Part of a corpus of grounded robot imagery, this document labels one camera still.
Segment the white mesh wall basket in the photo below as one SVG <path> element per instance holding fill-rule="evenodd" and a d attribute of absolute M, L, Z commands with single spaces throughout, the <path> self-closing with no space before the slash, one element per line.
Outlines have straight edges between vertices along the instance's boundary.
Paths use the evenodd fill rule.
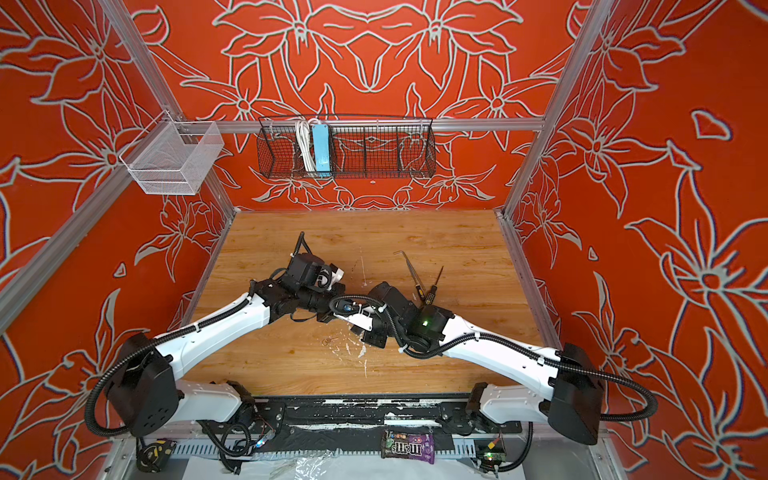
<path fill-rule="evenodd" d="M 163 111 L 118 159 L 148 195 L 195 195 L 223 148 L 215 122 L 177 121 Z"/>

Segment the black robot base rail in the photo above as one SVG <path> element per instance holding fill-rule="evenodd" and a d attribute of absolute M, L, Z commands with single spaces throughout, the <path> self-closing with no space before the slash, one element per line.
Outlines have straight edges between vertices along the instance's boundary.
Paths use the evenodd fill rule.
<path fill-rule="evenodd" d="M 430 434 L 438 454 L 472 456 L 482 439 L 523 432 L 519 421 L 498 425 L 472 412 L 467 393 L 262 397 L 202 428 L 251 456 L 377 454 L 386 431 Z"/>

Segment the clear plastic wrap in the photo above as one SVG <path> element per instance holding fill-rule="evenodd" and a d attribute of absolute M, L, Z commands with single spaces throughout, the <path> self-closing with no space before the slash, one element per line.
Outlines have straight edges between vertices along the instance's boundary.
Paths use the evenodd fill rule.
<path fill-rule="evenodd" d="M 365 457 L 330 453 L 283 460 L 248 463 L 246 479 L 353 479 L 362 471 Z"/>

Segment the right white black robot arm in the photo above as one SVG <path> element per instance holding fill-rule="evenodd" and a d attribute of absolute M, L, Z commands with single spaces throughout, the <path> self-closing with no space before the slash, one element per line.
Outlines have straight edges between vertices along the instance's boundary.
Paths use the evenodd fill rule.
<path fill-rule="evenodd" d="M 512 340 L 435 305 L 433 297 L 415 304 L 386 282 L 367 295 L 337 296 L 329 309 L 352 324 L 366 343 L 384 347 L 394 339 L 411 358 L 466 361 L 526 388 L 526 393 L 517 394 L 511 387 L 479 386 L 469 406 L 495 424 L 546 423 L 567 439 L 594 445 L 602 423 L 641 421 L 658 410 L 658 400 L 649 389 L 596 369 L 576 345 L 555 349 Z M 635 391 L 643 407 L 628 413 L 604 412 L 609 383 Z"/>

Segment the light blue box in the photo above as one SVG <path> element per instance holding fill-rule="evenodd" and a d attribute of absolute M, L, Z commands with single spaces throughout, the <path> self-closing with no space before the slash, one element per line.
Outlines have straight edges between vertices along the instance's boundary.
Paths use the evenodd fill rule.
<path fill-rule="evenodd" d="M 320 177 L 331 175 L 330 131 L 327 125 L 318 123 L 312 126 L 315 170 Z"/>

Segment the purple candy bag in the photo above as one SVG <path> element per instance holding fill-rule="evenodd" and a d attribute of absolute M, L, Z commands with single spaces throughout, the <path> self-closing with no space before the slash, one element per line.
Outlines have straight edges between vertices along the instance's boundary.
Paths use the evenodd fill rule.
<path fill-rule="evenodd" d="M 435 440 L 431 433 L 407 433 L 386 430 L 381 439 L 380 455 L 384 459 L 435 462 Z"/>

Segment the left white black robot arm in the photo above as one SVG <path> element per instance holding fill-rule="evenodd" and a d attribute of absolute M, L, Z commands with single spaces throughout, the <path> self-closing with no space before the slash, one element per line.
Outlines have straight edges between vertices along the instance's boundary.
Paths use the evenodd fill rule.
<path fill-rule="evenodd" d="M 230 304 L 183 328 L 126 340 L 86 400 L 85 426 L 105 438 L 144 437 L 167 424 L 232 419 L 246 403 L 245 391 L 230 383 L 191 382 L 186 375 L 233 341 L 298 310 L 319 320 L 331 317 L 331 299 L 345 291 L 343 276 L 298 237 L 287 267 L 250 281 Z"/>

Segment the black yellow screwdriver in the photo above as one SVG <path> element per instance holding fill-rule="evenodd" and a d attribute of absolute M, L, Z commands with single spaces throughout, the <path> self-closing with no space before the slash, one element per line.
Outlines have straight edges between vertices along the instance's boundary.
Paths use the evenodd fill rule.
<path fill-rule="evenodd" d="M 434 282 L 430 286 L 429 290 L 425 294 L 424 303 L 427 304 L 427 305 L 431 305 L 434 302 L 435 298 L 436 298 L 437 290 L 438 290 L 438 283 L 439 283 L 439 280 L 440 280 L 440 278 L 442 276 L 443 269 L 444 269 L 444 267 L 440 268 L 436 279 L 434 280 Z"/>

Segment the yellow black tape measure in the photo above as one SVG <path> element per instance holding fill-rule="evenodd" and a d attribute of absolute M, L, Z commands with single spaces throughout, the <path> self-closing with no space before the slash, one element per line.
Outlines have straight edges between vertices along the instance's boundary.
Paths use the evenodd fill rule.
<path fill-rule="evenodd" d="M 177 446 L 177 442 L 170 439 L 159 439 L 147 444 L 143 437 L 136 439 L 135 461 L 140 472 L 159 473 L 168 464 Z"/>

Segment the small electronics board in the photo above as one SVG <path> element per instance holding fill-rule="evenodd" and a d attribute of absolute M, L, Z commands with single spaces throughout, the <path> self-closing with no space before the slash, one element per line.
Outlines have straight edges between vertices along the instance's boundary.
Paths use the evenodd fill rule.
<path fill-rule="evenodd" d="M 476 466 L 483 473 L 497 473 L 507 460 L 502 436 L 497 436 L 493 439 L 476 440 L 475 447 Z"/>

